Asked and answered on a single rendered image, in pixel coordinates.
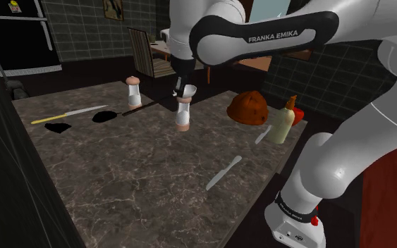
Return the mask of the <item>white funnel-shaped cup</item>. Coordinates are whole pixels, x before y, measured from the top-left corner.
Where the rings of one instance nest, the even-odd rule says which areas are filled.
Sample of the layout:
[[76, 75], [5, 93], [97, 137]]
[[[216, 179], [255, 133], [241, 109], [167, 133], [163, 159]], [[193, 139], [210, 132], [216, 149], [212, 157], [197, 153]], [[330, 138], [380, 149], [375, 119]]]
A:
[[181, 98], [190, 98], [195, 95], [197, 87], [194, 85], [185, 85]]

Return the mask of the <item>striped chair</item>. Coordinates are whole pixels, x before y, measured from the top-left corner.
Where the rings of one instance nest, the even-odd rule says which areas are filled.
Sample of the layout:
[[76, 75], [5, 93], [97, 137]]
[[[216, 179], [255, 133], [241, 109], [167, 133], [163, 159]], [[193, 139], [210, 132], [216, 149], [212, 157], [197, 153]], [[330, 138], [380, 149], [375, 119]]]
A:
[[129, 27], [128, 33], [137, 72], [150, 78], [160, 78], [175, 73], [168, 61], [170, 52], [165, 44], [157, 45], [156, 49], [153, 49], [145, 31]]

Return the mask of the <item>white grinder with pink cap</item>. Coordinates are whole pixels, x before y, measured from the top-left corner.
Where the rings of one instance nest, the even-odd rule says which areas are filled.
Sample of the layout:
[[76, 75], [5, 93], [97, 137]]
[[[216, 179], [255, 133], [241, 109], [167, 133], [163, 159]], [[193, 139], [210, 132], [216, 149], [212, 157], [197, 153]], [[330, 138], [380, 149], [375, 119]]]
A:
[[126, 79], [128, 86], [128, 106], [130, 110], [137, 109], [142, 106], [142, 100], [140, 95], [140, 79], [135, 76], [130, 76]]
[[177, 98], [178, 111], [176, 114], [176, 129], [180, 132], [188, 131], [190, 128], [190, 102], [191, 97]]

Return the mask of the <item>brown bread loaf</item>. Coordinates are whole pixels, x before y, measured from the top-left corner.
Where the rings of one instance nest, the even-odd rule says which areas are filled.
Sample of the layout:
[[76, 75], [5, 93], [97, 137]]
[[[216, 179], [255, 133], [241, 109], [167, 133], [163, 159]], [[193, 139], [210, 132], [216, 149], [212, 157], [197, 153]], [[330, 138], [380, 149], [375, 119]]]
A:
[[258, 91], [238, 94], [226, 109], [228, 117], [245, 125], [263, 125], [269, 110], [265, 98]]

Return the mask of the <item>pale blue window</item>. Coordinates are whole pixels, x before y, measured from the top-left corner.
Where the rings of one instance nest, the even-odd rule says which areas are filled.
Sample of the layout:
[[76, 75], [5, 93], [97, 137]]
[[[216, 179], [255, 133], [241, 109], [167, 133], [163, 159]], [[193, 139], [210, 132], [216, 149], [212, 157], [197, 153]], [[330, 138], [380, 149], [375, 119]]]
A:
[[254, 0], [249, 22], [258, 22], [286, 15], [291, 0]]

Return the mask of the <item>small silver utensil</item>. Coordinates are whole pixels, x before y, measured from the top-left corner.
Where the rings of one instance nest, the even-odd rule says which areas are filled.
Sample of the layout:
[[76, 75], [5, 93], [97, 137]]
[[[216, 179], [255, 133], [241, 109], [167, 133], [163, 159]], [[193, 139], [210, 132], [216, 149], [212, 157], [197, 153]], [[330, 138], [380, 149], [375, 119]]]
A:
[[257, 137], [257, 139], [255, 140], [255, 144], [259, 144], [262, 139], [267, 135], [267, 133], [271, 130], [271, 128], [272, 125], [268, 125], [267, 129]]

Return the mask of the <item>cream bottle with orange nozzle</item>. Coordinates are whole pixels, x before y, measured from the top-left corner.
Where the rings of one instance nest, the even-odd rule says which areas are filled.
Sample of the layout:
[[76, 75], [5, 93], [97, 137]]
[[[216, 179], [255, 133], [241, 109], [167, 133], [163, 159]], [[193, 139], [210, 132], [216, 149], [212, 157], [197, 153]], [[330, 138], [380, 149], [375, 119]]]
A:
[[293, 108], [297, 96], [291, 96], [286, 105], [277, 111], [268, 133], [268, 139], [275, 144], [283, 144], [295, 119]]

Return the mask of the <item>silver butter knife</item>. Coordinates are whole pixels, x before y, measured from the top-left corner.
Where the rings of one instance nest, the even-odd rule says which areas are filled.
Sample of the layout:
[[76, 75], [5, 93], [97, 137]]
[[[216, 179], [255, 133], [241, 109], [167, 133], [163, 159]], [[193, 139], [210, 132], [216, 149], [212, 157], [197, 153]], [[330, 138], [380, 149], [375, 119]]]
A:
[[225, 174], [238, 162], [242, 160], [242, 156], [235, 156], [233, 160], [225, 167], [225, 169], [220, 170], [206, 185], [206, 191], [210, 190], [220, 179], [222, 179]]

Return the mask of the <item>red round fruit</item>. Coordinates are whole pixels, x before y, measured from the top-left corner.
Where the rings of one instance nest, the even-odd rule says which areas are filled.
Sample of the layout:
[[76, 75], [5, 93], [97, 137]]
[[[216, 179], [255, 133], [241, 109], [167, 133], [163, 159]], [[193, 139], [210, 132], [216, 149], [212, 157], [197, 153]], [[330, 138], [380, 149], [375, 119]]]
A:
[[293, 120], [292, 126], [297, 125], [304, 117], [304, 111], [301, 109], [298, 109], [297, 107], [293, 108], [293, 112], [295, 115], [295, 118]]

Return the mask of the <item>black flat thing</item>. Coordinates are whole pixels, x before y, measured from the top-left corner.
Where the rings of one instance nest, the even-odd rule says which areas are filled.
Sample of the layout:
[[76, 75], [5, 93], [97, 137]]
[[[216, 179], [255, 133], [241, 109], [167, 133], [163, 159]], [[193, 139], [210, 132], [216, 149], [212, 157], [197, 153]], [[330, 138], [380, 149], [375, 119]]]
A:
[[61, 134], [62, 132], [66, 131], [67, 129], [71, 128], [71, 125], [67, 123], [46, 123], [44, 125], [46, 129], [49, 131]]

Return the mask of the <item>black fridge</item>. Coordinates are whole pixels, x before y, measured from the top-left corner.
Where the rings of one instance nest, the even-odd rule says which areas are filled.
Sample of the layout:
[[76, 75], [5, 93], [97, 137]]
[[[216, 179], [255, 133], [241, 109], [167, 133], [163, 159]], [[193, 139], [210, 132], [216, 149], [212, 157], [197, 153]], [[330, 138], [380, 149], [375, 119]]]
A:
[[40, 0], [0, 0], [0, 75], [62, 69]]

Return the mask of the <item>framed wall picture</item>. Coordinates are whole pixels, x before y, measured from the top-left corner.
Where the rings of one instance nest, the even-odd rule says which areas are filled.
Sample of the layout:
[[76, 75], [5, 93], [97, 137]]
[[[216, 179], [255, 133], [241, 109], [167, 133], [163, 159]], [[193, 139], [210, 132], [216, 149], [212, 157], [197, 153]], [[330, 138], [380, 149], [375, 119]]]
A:
[[123, 5], [121, 0], [102, 0], [104, 17], [123, 21]]

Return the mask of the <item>black long-handled ladle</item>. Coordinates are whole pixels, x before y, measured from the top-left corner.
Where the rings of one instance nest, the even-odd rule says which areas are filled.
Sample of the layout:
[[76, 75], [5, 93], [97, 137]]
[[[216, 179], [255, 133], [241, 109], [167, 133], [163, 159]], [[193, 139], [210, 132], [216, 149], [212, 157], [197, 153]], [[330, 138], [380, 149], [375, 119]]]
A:
[[132, 113], [135, 113], [137, 111], [141, 111], [141, 110], [143, 110], [145, 108], [148, 108], [150, 106], [153, 106], [155, 104], [159, 104], [160, 102], [162, 102], [164, 100], [167, 100], [167, 99], [170, 99], [172, 97], [173, 97], [172, 95], [168, 95], [168, 96], [163, 97], [163, 98], [161, 98], [159, 100], [152, 101], [152, 102], [150, 102], [148, 104], [145, 104], [144, 106], [137, 107], [137, 108], [135, 108], [133, 110], [129, 110], [129, 111], [126, 111], [124, 113], [117, 113], [117, 112], [114, 112], [114, 111], [100, 111], [100, 112], [96, 113], [92, 117], [92, 121], [94, 123], [104, 123], [104, 122], [107, 122], [109, 120], [112, 120], [112, 119], [116, 118], [119, 115], [122, 115], [122, 116], [130, 115]]

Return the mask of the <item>yellow-handled knife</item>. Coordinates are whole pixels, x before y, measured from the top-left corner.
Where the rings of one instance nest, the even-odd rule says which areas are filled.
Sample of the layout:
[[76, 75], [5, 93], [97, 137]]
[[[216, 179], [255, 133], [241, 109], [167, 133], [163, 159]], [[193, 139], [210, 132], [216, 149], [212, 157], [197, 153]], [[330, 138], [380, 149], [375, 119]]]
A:
[[56, 120], [56, 119], [60, 119], [60, 118], [65, 118], [67, 116], [72, 116], [72, 115], [76, 115], [76, 114], [79, 114], [79, 113], [84, 113], [84, 112], [93, 111], [93, 110], [96, 110], [96, 109], [101, 109], [101, 108], [104, 108], [106, 106], [108, 106], [108, 105], [93, 106], [93, 107], [89, 107], [89, 108], [79, 109], [79, 110], [76, 110], [76, 111], [70, 111], [70, 112], [66, 112], [66, 113], [58, 115], [58, 116], [52, 116], [52, 117], [48, 117], [48, 118], [34, 120], [34, 121], [31, 122], [31, 124], [34, 125], [34, 124], [38, 124], [38, 123], [44, 123], [44, 122], [47, 122], [47, 121], [50, 121], [50, 120]]

